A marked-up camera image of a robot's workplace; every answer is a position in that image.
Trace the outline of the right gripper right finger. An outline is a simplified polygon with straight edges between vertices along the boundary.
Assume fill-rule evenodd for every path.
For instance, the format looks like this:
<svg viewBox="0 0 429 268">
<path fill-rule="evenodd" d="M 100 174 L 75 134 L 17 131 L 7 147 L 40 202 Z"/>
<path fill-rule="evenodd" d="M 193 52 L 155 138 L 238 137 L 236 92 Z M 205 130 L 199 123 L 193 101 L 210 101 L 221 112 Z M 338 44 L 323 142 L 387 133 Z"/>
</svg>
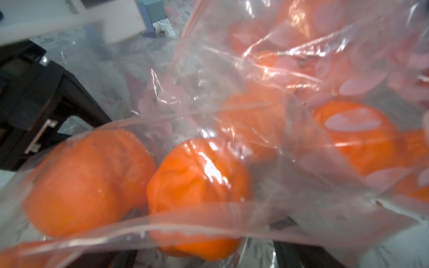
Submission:
<svg viewBox="0 0 429 268">
<path fill-rule="evenodd" d="M 274 248 L 279 268 L 345 268 L 318 246 L 274 241 Z"/>
</svg>

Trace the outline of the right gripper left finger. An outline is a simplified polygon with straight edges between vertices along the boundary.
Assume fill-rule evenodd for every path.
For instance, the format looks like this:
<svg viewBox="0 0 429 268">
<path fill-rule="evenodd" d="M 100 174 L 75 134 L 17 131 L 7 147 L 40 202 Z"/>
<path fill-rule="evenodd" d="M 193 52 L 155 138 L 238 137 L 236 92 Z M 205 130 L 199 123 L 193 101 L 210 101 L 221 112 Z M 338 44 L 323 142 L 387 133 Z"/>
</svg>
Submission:
<svg viewBox="0 0 429 268">
<path fill-rule="evenodd" d="M 137 250 L 85 253 L 67 268 L 133 268 Z"/>
</svg>

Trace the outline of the orange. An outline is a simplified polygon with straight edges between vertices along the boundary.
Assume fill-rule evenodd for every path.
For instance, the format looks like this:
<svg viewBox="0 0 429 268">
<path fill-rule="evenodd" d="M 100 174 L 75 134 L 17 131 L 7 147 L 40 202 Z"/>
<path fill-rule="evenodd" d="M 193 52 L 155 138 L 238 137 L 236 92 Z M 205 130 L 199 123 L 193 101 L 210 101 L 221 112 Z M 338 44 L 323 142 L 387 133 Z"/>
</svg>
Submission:
<svg viewBox="0 0 429 268">
<path fill-rule="evenodd" d="M 150 215 L 191 205 L 252 200 L 246 165 L 220 138 L 193 138 L 176 146 L 147 185 Z"/>
<path fill-rule="evenodd" d="M 71 138 L 28 176 L 23 210 L 50 237 L 65 237 L 115 223 L 146 206 L 156 164 L 131 132 L 97 130 Z"/>
<path fill-rule="evenodd" d="M 216 128 L 219 136 L 234 142 L 249 163 L 276 157 L 284 140 L 287 113 L 275 93 L 235 94 L 221 105 Z"/>
</svg>

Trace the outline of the clear zip-top bag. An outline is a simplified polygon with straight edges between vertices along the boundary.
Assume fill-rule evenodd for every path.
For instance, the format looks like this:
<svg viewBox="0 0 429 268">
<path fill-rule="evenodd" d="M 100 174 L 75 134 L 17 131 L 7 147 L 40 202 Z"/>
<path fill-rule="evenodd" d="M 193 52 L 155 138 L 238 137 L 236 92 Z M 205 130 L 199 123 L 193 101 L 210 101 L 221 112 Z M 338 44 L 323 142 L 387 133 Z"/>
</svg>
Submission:
<svg viewBox="0 0 429 268">
<path fill-rule="evenodd" d="M 50 61 L 111 121 L 69 117 L 66 140 L 13 171 L 1 189 L 3 268 L 127 250 L 137 250 L 133 268 L 278 268 L 274 241 L 321 247 L 346 268 L 428 267 L 427 1 L 198 1 L 177 38 L 86 38 L 46 50 Z M 223 101 L 246 92 L 283 99 L 284 140 L 270 161 L 249 163 L 217 132 Z M 144 144 L 156 171 L 187 140 L 227 141 L 252 200 L 153 215 L 147 200 L 82 233 L 38 231 L 22 206 L 28 176 L 61 143 L 116 129 Z"/>
</svg>

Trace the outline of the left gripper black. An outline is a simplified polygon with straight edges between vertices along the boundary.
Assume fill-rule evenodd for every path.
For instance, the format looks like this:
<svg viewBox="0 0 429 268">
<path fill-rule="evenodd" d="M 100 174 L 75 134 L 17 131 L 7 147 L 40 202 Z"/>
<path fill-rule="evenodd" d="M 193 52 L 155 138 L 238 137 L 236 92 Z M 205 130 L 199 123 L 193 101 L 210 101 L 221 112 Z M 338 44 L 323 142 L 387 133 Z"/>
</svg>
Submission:
<svg viewBox="0 0 429 268">
<path fill-rule="evenodd" d="M 111 121 L 79 80 L 30 40 L 1 46 L 1 169 L 17 171 L 40 150 L 69 136 L 58 132 L 72 116 L 92 127 Z"/>
</svg>

